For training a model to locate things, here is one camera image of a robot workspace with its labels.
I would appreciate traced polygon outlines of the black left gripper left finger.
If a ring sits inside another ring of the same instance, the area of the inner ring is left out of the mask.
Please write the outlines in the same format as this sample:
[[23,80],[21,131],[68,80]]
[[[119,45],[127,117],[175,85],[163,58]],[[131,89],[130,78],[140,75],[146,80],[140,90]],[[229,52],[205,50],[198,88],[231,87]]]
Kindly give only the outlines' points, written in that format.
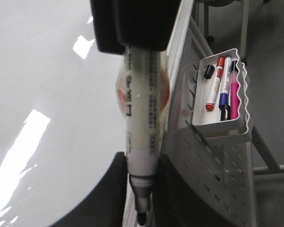
[[127,163],[123,152],[113,161],[88,196],[53,227],[121,227],[127,192]]

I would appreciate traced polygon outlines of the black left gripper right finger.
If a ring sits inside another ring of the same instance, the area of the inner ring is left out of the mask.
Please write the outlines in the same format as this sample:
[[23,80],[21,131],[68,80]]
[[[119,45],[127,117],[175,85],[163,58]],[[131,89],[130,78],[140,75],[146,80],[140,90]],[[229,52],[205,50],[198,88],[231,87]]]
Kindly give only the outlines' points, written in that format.
[[232,227],[184,181],[167,155],[160,156],[153,188],[157,227]]

